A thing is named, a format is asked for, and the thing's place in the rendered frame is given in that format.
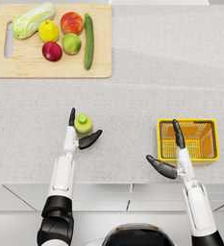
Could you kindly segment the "napa cabbage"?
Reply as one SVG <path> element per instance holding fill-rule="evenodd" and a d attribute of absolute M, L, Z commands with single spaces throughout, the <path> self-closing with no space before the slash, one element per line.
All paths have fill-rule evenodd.
<path fill-rule="evenodd" d="M 55 13 L 55 5 L 51 2 L 37 5 L 18 15 L 12 21 L 12 32 L 18 39 L 30 37 L 38 30 L 38 26 L 42 21 L 52 20 Z"/>

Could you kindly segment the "dark red apple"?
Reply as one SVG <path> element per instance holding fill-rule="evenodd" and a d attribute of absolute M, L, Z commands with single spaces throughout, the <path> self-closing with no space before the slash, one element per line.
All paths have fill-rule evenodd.
<path fill-rule="evenodd" d="M 62 48 L 56 42 L 46 42 L 42 46 L 42 55 L 48 61 L 56 62 L 62 57 Z"/>

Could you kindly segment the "green cucumber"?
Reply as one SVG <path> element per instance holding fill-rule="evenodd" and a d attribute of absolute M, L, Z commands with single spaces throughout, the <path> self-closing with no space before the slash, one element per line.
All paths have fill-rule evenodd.
<path fill-rule="evenodd" d="M 84 66 L 86 70 L 90 70 L 94 55 L 94 29 L 93 21 L 88 13 L 85 14 L 85 29 L 86 29 L 86 52 Z"/>

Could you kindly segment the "red orange peach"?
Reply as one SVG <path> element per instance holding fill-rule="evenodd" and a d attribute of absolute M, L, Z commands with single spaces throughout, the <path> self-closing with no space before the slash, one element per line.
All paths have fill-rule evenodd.
<path fill-rule="evenodd" d="M 64 34 L 79 35 L 84 29 L 83 18 L 76 12 L 67 12 L 61 18 L 61 28 Z"/>

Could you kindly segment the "yellow apple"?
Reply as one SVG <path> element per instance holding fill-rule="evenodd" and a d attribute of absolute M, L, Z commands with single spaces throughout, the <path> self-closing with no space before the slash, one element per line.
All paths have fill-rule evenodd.
<path fill-rule="evenodd" d="M 38 34 L 43 42 L 57 41 L 60 31 L 52 20 L 44 20 L 38 27 Z"/>

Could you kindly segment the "white counter cabinet front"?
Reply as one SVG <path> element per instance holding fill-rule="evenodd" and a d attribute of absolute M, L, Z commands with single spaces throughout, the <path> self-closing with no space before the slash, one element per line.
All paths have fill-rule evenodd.
<path fill-rule="evenodd" d="M 181 184 L 76 184 L 74 236 L 84 246 L 129 222 L 163 228 L 179 246 L 190 246 Z M 224 184 L 206 186 L 224 240 Z M 0 184 L 0 246 L 37 246 L 47 184 Z"/>

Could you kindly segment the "green apple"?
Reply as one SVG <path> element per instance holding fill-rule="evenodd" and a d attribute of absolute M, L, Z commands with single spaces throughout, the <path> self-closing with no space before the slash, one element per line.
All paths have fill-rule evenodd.
<path fill-rule="evenodd" d="M 82 47 L 81 39 L 75 34 L 66 34 L 62 38 L 62 48 L 68 55 L 77 54 Z"/>

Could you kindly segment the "green tea bottle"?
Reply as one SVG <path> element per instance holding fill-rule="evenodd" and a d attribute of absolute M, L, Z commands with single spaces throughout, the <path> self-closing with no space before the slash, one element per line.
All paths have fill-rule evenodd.
<path fill-rule="evenodd" d="M 88 115 L 84 113 L 79 114 L 75 118 L 74 127 L 76 129 L 78 138 L 83 138 L 93 133 L 92 120 Z"/>

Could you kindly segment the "dark round robot body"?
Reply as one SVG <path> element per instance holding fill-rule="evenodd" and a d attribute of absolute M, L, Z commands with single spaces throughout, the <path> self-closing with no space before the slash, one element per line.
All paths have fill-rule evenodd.
<path fill-rule="evenodd" d="M 176 246 L 161 228 L 145 224 L 123 224 L 111 230 L 102 246 Z"/>

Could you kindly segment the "yellow slatted basket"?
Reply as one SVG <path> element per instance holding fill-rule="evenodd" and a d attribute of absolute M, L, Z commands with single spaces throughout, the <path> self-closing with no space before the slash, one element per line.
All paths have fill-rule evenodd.
<path fill-rule="evenodd" d="M 219 159 L 216 123 L 213 119 L 178 119 L 193 166 Z M 158 159 L 174 166 L 176 136 L 172 119 L 160 119 L 157 125 Z"/>

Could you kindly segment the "wooden cutting board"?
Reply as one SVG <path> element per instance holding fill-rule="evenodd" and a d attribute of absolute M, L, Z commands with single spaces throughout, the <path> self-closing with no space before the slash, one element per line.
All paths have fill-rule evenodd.
<path fill-rule="evenodd" d="M 89 14 L 94 26 L 94 57 L 91 69 L 84 67 L 85 51 L 64 53 L 59 61 L 48 61 L 41 53 L 38 34 L 13 40 L 12 56 L 5 57 L 6 32 L 10 22 L 32 4 L 0 6 L 0 78 L 108 78 L 112 74 L 112 7 L 108 4 L 58 4 L 54 22 L 69 11 Z"/>

